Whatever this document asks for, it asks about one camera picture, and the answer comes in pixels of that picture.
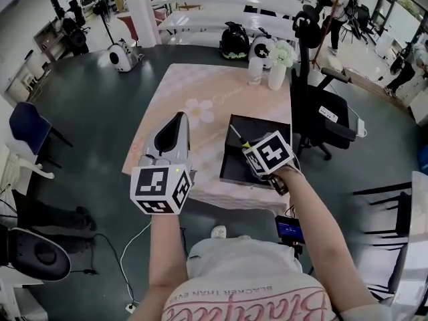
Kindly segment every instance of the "power strip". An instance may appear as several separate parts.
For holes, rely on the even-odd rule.
[[[329,111],[327,108],[325,108],[323,106],[320,107],[318,112],[333,122],[337,122],[337,120],[338,120],[338,117],[337,117],[337,115],[335,115],[335,113]]]
[[[360,138],[364,138],[367,135],[365,123],[360,118],[358,118],[356,135],[359,136]]]

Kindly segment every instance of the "pink tablecloth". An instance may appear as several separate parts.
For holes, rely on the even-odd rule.
[[[247,70],[223,66],[173,64],[167,70],[126,157],[123,173],[138,165],[144,137],[160,121],[185,111],[190,122],[190,160],[197,170],[190,197],[227,209],[269,209],[283,215],[288,196],[219,180],[231,114],[291,124],[290,86],[271,91],[267,78],[247,84]]]

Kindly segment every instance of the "smartphone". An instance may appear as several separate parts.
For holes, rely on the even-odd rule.
[[[275,222],[276,229],[278,230],[278,236],[281,239],[295,241],[297,243],[305,243],[299,219],[278,215],[275,218]]]

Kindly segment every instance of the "hand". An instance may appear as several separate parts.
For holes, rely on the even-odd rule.
[[[290,161],[288,164],[289,165],[284,165],[283,167],[280,167],[278,170],[274,171],[274,175],[281,178],[281,180],[283,180],[285,183],[287,183],[289,180],[295,179],[297,176],[304,177],[297,171],[293,161]]]

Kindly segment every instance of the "screwdriver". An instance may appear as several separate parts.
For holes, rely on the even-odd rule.
[[[234,131],[234,133],[238,136],[239,141],[242,145],[243,148],[251,148],[251,146],[249,145],[248,141],[246,141],[239,133],[238,131],[236,131],[236,128],[233,127],[232,124],[230,124],[230,128],[232,129],[232,131]]]

